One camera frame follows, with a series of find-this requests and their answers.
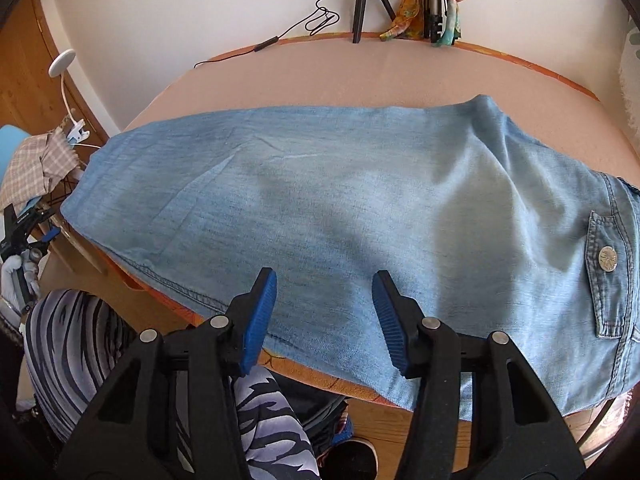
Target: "shirt pocket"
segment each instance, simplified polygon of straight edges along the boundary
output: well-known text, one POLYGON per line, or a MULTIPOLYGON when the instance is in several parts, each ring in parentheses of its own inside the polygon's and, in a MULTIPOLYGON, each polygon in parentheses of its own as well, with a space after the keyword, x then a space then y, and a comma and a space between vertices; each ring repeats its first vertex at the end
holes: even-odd
POLYGON ((609 339, 620 338, 624 328, 629 294, 629 269, 625 239, 615 217, 600 216, 595 211, 591 212, 584 262, 593 297, 596 336, 609 339), (611 251, 606 251, 609 258, 605 261, 605 265, 600 263, 600 252, 605 247, 613 248, 615 251, 617 264, 613 270, 610 268, 615 258, 610 257, 611 251))

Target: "white wall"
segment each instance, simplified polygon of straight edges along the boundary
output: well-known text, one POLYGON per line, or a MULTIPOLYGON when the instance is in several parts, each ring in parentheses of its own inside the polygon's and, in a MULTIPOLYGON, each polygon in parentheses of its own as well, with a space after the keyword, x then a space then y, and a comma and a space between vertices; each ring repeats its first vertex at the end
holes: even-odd
MULTIPOLYGON (((96 97, 89 104, 103 106, 122 129, 195 62, 281 34, 311 12, 314 1, 43 0, 43 4, 56 43, 71 44, 78 52, 86 83, 78 86, 96 97)), ((324 1, 342 17, 329 31, 350 30, 353 1, 324 1)), ((391 2, 397 6, 399 0, 391 2)), ((382 30, 387 23, 379 1, 369 0, 364 29, 382 30)), ((617 69, 626 12, 619 0, 467 0, 462 4, 462 27, 464 41, 545 66, 596 92, 612 109, 622 109, 617 69)), ((289 35, 303 33, 300 26, 289 35)))

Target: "wooden door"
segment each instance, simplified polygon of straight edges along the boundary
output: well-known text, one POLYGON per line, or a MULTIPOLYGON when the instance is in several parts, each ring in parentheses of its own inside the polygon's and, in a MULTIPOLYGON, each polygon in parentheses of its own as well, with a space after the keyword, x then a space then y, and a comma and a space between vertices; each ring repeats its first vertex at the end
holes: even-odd
MULTIPOLYGON (((13 124, 31 135, 56 128, 66 116, 60 78, 47 73, 58 55, 44 22, 40 0, 20 0, 0 30, 0 126, 13 124)), ((108 136, 87 107, 68 73, 65 75, 69 106, 76 120, 83 118, 91 131, 86 141, 102 146, 108 136)), ((78 148, 88 161, 92 148, 78 148)))

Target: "metal snap button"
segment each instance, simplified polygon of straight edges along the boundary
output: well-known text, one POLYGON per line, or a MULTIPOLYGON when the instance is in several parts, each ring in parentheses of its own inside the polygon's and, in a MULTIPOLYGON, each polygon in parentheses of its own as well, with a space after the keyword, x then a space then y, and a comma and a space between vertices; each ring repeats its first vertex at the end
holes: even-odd
POLYGON ((605 272, 611 272, 618 266, 618 254, 613 247, 606 246, 601 248, 598 254, 598 262, 605 272))

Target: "colorful fabric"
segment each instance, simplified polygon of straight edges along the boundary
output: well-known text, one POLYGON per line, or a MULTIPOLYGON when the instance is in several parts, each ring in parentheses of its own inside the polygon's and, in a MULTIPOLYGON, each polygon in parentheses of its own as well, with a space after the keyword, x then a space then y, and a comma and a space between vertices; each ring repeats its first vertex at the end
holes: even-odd
POLYGON ((80 164, 78 154, 61 132, 31 136, 21 142, 0 187, 0 210, 14 204, 20 214, 32 198, 53 191, 80 164))
MULTIPOLYGON (((401 0, 396 18, 391 28, 380 35, 383 41, 393 38, 417 40, 424 38, 424 0, 401 0)), ((447 0, 447 19, 445 30, 438 45, 451 45, 461 37, 458 3, 463 0, 447 0)))

